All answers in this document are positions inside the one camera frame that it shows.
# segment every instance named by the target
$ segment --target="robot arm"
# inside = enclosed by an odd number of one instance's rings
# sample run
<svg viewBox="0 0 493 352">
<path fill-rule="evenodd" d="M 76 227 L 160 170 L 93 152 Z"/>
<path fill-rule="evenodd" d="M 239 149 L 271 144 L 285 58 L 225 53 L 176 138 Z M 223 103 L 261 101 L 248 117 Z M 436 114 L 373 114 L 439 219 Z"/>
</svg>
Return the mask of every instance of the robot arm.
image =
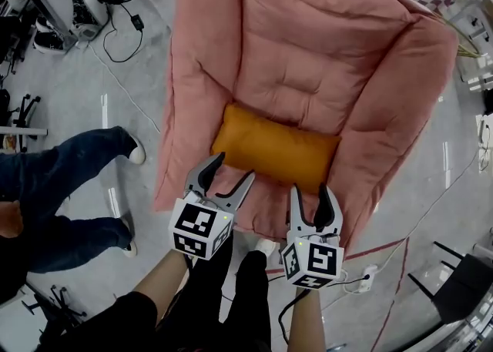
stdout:
<svg viewBox="0 0 493 352">
<path fill-rule="evenodd" d="M 295 185 L 290 194 L 290 231 L 281 253 L 287 280 L 298 287 L 320 289 L 340 277 L 344 248 L 339 247 L 342 212 L 328 186 L 319 188 L 314 222 L 304 218 L 301 192 Z"/>
<path fill-rule="evenodd" d="M 169 237 L 175 250 L 210 260 L 230 235 L 255 173 L 246 173 L 229 193 L 209 198 L 207 191 L 224 158 L 225 153 L 211 156 L 189 172 L 184 199 L 176 200 L 169 222 Z"/>
</svg>

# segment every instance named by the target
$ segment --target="red line on floor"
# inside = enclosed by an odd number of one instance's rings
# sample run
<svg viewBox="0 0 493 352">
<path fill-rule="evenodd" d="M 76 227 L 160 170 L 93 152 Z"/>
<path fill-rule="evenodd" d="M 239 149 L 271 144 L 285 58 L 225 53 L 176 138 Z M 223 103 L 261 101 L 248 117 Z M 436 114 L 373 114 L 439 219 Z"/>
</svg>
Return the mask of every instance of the red line on floor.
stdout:
<svg viewBox="0 0 493 352">
<path fill-rule="evenodd" d="M 284 269 L 272 269 L 272 270 L 265 270 L 267 274 L 278 274 L 278 273 L 283 273 Z"/>
<path fill-rule="evenodd" d="M 344 260 L 356 259 L 358 257 L 369 255 L 370 253 L 375 253 L 375 252 L 379 252 L 381 250 L 386 250 L 387 248 L 390 248 L 391 246 L 398 245 L 399 243 L 402 243 L 403 241 L 404 241 L 404 239 L 397 240 L 397 241 L 394 241 L 392 243 L 388 243 L 388 244 L 385 244 L 385 245 L 377 246 L 376 248 L 372 248 L 371 250 L 365 250 L 363 252 L 354 253 L 353 255 L 346 256 L 346 259 L 344 259 Z M 284 271 L 284 269 L 265 270 L 265 272 L 267 274 L 278 274 L 278 273 L 282 273 L 283 271 Z"/>
<path fill-rule="evenodd" d="M 405 248 L 404 248 L 404 259 L 402 260 L 401 277 L 399 278 L 399 282 L 397 283 L 397 289 L 395 290 L 394 297 L 397 295 L 397 293 L 401 289 L 401 281 L 404 278 L 404 271 L 406 270 L 406 259 L 407 259 L 408 247 L 409 247 L 409 239 L 406 239 L 406 244 L 405 244 Z M 389 318 L 391 317 L 391 311 L 392 311 L 392 307 L 394 306 L 394 304 L 395 304 L 395 300 L 392 300 L 392 304 L 391 304 L 390 308 L 388 309 L 387 316 L 385 317 L 385 320 L 384 320 L 384 324 L 382 325 L 380 332 L 378 332 L 377 339 L 375 340 L 373 347 L 371 347 L 370 352 L 373 352 L 374 349 L 377 347 L 378 341 L 380 341 L 380 338 L 381 338 L 381 336 L 385 330 L 385 327 L 387 327 L 387 322 L 388 322 Z"/>
</svg>

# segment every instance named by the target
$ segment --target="blue jeans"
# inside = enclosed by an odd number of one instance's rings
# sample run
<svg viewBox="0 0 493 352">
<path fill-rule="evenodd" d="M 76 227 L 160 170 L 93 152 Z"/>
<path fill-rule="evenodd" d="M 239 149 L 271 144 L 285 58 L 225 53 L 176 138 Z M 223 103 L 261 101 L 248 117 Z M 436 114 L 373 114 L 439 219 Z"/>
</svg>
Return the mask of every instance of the blue jeans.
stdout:
<svg viewBox="0 0 493 352">
<path fill-rule="evenodd" d="M 84 182 L 135 148 L 129 134 L 115 127 L 84 132 L 41 153 L 0 155 L 0 200 L 21 204 L 24 231 L 18 238 L 28 250 L 29 271 L 72 269 L 112 246 L 128 246 L 132 236 L 120 219 L 70 220 L 55 213 Z"/>
</svg>

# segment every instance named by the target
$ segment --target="black pants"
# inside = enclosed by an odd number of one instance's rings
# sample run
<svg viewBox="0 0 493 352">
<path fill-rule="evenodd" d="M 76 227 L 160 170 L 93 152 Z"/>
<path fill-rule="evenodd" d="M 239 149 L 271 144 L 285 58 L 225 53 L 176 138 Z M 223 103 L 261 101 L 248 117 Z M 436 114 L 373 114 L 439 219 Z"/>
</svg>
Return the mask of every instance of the black pants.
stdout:
<svg viewBox="0 0 493 352">
<path fill-rule="evenodd" d="M 158 326 L 158 345 L 164 350 L 253 350 L 258 341 L 270 347 L 267 258 L 259 251 L 248 253 L 241 263 L 229 316 L 224 324 L 219 322 L 221 288 L 232 252 L 233 236 L 211 260 L 198 260 L 175 306 Z"/>
</svg>

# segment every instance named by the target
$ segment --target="black sleeve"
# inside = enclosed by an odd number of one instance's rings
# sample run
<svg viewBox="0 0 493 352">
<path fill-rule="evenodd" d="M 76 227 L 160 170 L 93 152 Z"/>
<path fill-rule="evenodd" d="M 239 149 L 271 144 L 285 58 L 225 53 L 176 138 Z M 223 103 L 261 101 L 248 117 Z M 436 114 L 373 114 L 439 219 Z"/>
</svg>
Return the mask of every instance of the black sleeve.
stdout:
<svg viewBox="0 0 493 352">
<path fill-rule="evenodd" d="M 153 342 L 156 319 L 154 302 L 141 293 L 131 292 L 37 351 L 146 350 Z"/>
<path fill-rule="evenodd" d="M 25 284 L 28 265 L 23 234 L 16 238 L 0 236 L 0 304 L 12 299 Z"/>
</svg>

